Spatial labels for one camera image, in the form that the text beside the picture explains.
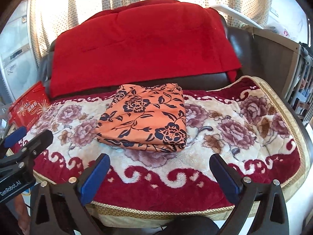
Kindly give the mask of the grey wooden crib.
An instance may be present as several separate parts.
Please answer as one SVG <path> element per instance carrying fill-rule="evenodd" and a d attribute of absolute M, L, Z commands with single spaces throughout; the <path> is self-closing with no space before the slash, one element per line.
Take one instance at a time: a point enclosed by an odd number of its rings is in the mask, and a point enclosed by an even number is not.
<path fill-rule="evenodd" d="M 312 121 L 312 54 L 303 43 L 267 29 L 252 29 L 264 71 L 263 79 L 304 125 Z"/>

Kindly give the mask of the white refrigerator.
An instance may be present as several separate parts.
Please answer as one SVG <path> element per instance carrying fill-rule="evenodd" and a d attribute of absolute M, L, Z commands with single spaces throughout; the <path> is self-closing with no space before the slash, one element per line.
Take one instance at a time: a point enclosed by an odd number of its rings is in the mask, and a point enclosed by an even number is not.
<path fill-rule="evenodd" d="M 1 98 L 12 103 L 37 82 L 30 34 L 30 2 L 22 1 L 1 32 Z"/>

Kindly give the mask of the red fleece blanket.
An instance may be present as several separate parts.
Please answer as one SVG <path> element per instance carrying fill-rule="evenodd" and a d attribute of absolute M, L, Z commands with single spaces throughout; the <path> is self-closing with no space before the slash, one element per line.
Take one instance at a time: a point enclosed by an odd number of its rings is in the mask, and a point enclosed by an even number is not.
<path fill-rule="evenodd" d="M 98 12 L 60 34 L 50 96 L 100 87 L 241 69 L 220 14 L 176 0 L 146 0 Z"/>

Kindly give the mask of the floral plush maroon cream blanket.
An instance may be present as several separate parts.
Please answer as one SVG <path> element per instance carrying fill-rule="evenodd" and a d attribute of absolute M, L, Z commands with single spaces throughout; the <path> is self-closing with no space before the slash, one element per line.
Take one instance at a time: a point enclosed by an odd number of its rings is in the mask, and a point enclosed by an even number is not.
<path fill-rule="evenodd" d="M 183 90 L 187 142 L 170 153 L 97 141 L 94 130 L 116 91 L 55 101 L 12 149 L 50 130 L 53 142 L 36 158 L 34 175 L 51 183 L 79 176 L 107 154 L 108 174 L 89 205 L 106 226 L 152 228 L 192 214 L 226 219 L 233 206 L 209 167 L 213 154 L 255 182 L 279 180 L 286 200 L 308 176 L 310 150 L 303 133 L 263 79 L 243 76 L 214 91 Z"/>

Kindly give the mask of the dark brown leather sofa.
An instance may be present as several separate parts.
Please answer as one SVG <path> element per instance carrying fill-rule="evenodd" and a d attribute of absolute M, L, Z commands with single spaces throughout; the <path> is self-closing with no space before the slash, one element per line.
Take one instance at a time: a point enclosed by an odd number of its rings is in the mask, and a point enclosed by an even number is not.
<path fill-rule="evenodd" d="M 249 30 L 243 30 L 240 28 L 226 26 L 226 22 L 222 19 L 224 29 L 227 35 L 227 39 L 231 43 L 235 54 L 239 58 L 242 68 L 237 71 L 236 79 L 243 75 L 257 76 L 263 79 L 264 71 L 261 65 L 261 59 L 253 38 L 252 27 Z M 55 41 L 52 42 L 51 47 L 47 55 L 43 56 L 40 61 L 39 72 L 37 79 L 43 83 L 45 91 L 49 94 L 49 87 L 52 74 L 52 59 L 54 55 Z M 226 73 L 217 74 L 203 74 L 195 76 L 185 76 L 181 78 L 168 78 L 158 79 L 152 81 L 135 82 L 134 84 L 142 85 L 145 87 L 151 87 L 157 84 L 165 83 L 178 83 L 183 89 L 186 90 L 215 90 L 222 87 L 226 87 L 230 84 L 230 80 L 227 78 Z M 110 92 L 117 89 L 117 86 L 99 87 L 91 90 L 81 90 L 76 94 L 93 94 L 101 92 Z"/>

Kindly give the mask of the red printed gift box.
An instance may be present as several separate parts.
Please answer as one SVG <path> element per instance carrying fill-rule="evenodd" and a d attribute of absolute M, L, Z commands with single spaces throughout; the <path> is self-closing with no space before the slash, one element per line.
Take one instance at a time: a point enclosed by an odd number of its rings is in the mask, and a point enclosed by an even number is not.
<path fill-rule="evenodd" d="M 9 124 L 24 126 L 27 131 L 50 108 L 45 87 L 39 81 L 21 95 L 8 109 Z"/>

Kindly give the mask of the orange navy floral garment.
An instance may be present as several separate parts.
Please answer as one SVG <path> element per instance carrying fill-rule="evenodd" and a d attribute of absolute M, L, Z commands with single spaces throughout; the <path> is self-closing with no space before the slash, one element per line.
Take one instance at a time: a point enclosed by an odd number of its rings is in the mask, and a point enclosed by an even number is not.
<path fill-rule="evenodd" d="M 183 90 L 176 83 L 121 85 L 94 132 L 98 142 L 124 149 L 179 152 L 187 142 Z"/>

